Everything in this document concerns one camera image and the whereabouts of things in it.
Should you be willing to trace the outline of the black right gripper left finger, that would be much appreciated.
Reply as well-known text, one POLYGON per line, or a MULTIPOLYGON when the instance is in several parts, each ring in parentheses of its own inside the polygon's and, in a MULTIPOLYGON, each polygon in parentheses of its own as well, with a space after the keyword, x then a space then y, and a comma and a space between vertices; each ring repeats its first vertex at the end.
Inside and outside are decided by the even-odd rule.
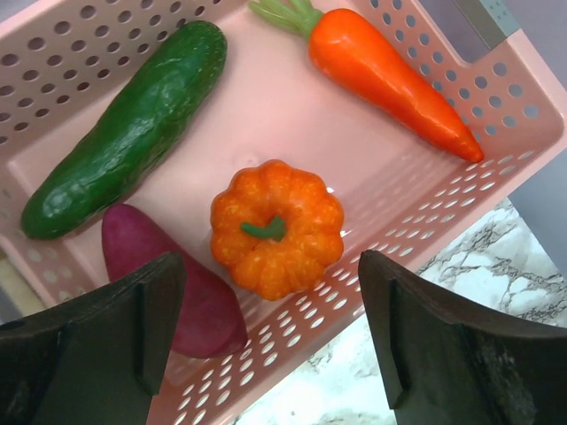
POLYGON ((186 272, 166 253, 117 282, 1 327, 3 424, 144 424, 186 272))

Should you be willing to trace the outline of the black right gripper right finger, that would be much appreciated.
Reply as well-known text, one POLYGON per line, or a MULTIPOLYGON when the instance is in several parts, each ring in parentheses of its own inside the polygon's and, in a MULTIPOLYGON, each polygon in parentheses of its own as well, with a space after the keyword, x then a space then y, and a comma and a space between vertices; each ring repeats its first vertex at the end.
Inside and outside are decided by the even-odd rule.
POLYGON ((485 307, 378 251, 358 275, 399 424, 566 422, 566 331, 485 307))

